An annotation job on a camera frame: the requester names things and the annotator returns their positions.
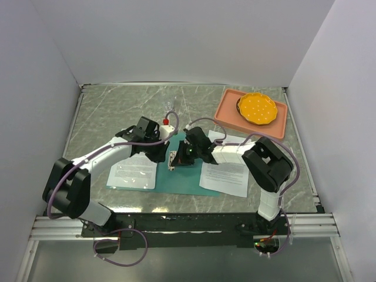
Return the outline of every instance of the paper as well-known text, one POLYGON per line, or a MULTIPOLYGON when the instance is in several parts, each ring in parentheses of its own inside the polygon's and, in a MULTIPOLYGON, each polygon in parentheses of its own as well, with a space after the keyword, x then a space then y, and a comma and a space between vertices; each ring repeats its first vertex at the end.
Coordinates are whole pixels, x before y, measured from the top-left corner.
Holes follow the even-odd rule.
MULTIPOLYGON (((224 137, 224 134, 209 131, 211 141, 224 137)), ((226 142, 241 143, 244 138, 227 136, 226 142)), ((205 189, 214 190, 238 197, 247 197, 249 169, 243 164, 202 164, 200 186, 205 189)))
POLYGON ((154 189, 157 164, 144 153, 135 154, 111 167, 107 186, 154 189))

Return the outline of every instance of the green folder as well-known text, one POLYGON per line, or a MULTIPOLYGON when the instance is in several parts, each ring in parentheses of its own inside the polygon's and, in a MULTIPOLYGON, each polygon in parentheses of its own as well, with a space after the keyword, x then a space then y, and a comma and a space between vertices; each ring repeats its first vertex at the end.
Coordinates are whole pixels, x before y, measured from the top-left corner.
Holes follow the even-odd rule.
POLYGON ((179 141, 184 140, 185 133, 179 133, 170 139, 170 146, 166 152, 166 161, 157 165, 156 183, 154 189, 138 189, 119 187, 119 190, 170 193, 170 194, 188 194, 199 196, 219 196, 219 192, 207 190, 199 186, 202 168, 202 160, 196 159, 192 166, 175 167, 170 171, 167 167, 170 151, 177 151, 179 141))

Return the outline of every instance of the gray floor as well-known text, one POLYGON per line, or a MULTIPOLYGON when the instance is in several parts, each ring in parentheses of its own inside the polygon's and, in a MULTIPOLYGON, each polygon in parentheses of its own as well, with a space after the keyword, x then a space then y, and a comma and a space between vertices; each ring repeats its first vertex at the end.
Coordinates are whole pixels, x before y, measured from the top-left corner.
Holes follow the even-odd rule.
MULTIPOLYGON (((330 238, 294 239, 270 260, 254 249, 186 247, 150 249, 134 267, 93 257, 90 241, 41 241, 29 282, 60 281, 342 281, 330 238)), ((118 251, 112 260, 136 261, 143 249, 118 251)))
MULTIPOLYGON (((176 111, 181 129, 190 120, 213 117, 226 88, 245 92, 261 92, 279 102, 286 102, 281 88, 253 88, 223 85, 100 85, 85 86, 78 116, 70 137, 66 158, 83 156, 108 142, 121 129, 134 125, 141 116, 161 122, 165 102, 176 98, 176 111)), ((212 122, 197 124, 207 133, 220 131, 212 122)), ((229 134, 245 137, 234 130, 229 134)), ((299 181, 285 194, 285 209, 292 212, 316 212, 300 145, 290 115, 287 118, 284 144, 292 149, 300 162, 299 181)), ((253 212, 260 202, 260 188, 250 176, 248 197, 228 194, 219 197, 191 196, 109 190, 109 170, 104 171, 91 187, 91 198, 117 212, 253 212)))

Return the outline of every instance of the yellow plate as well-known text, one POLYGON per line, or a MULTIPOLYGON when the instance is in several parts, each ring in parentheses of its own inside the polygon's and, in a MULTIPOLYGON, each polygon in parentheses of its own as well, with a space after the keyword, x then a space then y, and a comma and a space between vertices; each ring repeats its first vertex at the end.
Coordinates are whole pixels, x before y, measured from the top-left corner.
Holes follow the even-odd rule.
POLYGON ((256 125, 267 125, 277 117, 273 100, 261 93, 248 93, 240 98, 239 112, 246 120, 256 125))

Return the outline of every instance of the rectangular tray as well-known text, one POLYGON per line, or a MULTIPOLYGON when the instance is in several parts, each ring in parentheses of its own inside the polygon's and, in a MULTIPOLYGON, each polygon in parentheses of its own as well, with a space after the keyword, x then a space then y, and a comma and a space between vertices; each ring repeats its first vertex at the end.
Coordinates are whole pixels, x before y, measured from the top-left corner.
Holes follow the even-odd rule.
POLYGON ((286 128, 287 105, 274 101, 278 109, 276 119, 268 125, 254 125, 246 121, 236 110, 236 102, 245 94, 246 92, 226 89, 216 114, 214 115, 214 120, 220 122, 227 128, 235 129, 240 132, 261 132, 274 138, 283 139, 284 130, 286 128))

